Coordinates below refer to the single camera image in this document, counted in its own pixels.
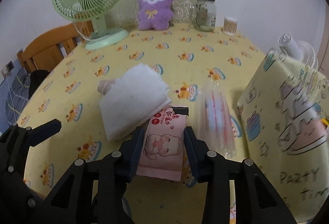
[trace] power cord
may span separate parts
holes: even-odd
[[[15,123],[16,123],[17,120],[16,120],[16,114],[15,114],[15,107],[14,107],[13,97],[12,97],[12,94],[11,94],[11,92],[10,92],[10,86],[9,86],[9,81],[8,81],[8,75],[7,75],[7,73],[5,73],[5,75],[6,75],[6,79],[7,79],[7,84],[8,84],[8,89],[9,89],[9,95],[10,95],[10,98],[11,98],[11,100],[12,100],[12,106],[13,106],[14,118],[15,118]]]

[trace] fan base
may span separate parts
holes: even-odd
[[[106,46],[110,46],[125,39],[129,33],[123,28],[111,28],[109,34],[103,36],[95,41],[86,41],[86,50],[100,49]]]

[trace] pink wet wipes packet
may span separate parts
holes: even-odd
[[[180,181],[184,153],[186,115],[166,108],[149,121],[137,175]]]

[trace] table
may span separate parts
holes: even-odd
[[[237,156],[248,157],[237,118],[237,101],[264,54],[249,39],[229,37],[217,28],[202,33],[188,24],[167,31],[132,29],[122,42],[98,50],[77,46],[50,73],[24,108],[18,124],[35,128],[51,119],[62,122],[61,131],[30,148],[24,180],[47,195],[77,158],[102,159],[118,150],[121,141],[108,143],[99,110],[100,80],[119,78],[138,63],[162,75],[170,86],[173,104],[188,106],[187,125],[195,122],[196,89],[209,80],[222,86],[232,116]],[[136,176],[125,193],[126,205],[136,224],[201,223],[207,184],[196,184],[186,165],[181,182]],[[234,191],[231,191],[231,223],[235,223]]]

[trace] red circle logo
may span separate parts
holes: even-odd
[[[152,120],[152,124],[158,124],[158,123],[160,123],[160,120],[159,119],[153,119]]]

